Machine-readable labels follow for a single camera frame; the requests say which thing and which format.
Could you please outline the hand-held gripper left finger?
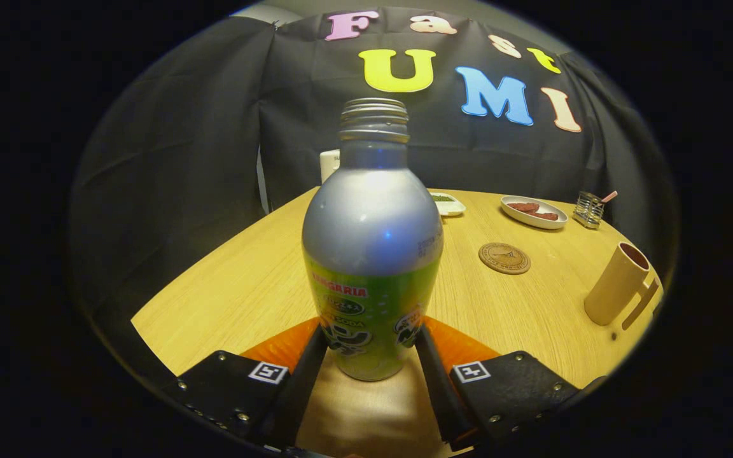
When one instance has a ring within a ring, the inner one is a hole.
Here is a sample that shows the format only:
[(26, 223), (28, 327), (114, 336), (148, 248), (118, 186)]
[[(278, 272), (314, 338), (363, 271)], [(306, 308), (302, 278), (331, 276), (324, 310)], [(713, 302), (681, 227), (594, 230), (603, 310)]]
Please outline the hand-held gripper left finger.
[(321, 321), (311, 318), (241, 354), (209, 354), (169, 382), (169, 395), (235, 438), (292, 447), (327, 350)]

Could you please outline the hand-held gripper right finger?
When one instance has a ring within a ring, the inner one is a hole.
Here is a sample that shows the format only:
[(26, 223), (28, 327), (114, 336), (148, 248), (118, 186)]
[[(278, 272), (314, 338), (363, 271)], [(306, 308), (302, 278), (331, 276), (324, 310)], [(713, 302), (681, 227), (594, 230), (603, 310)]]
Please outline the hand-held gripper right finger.
[(425, 317), (415, 340), (440, 437), (451, 449), (488, 449), (547, 428), (602, 385), (578, 388), (523, 350), (501, 354)]

